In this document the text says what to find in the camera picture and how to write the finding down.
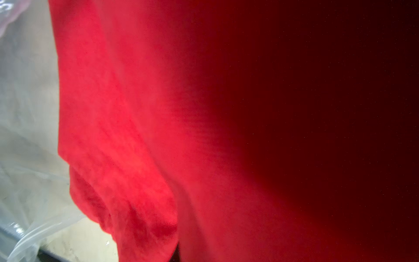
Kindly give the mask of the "red garment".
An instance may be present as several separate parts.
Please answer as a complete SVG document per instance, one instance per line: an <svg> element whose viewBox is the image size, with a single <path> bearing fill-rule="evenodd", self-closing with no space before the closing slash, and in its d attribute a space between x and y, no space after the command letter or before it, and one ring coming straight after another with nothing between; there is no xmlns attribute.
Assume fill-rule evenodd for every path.
<svg viewBox="0 0 419 262"><path fill-rule="evenodd" d="M120 261L418 261L418 1L49 8L58 152Z"/></svg>

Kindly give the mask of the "clear plastic vacuum bag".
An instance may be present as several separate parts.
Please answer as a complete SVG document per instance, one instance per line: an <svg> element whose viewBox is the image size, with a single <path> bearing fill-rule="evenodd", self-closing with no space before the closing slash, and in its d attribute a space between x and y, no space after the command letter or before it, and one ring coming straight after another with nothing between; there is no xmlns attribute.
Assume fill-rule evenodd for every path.
<svg viewBox="0 0 419 262"><path fill-rule="evenodd" d="M47 1L1 2L1 261L36 262L84 215L58 153L59 80Z"/></svg>

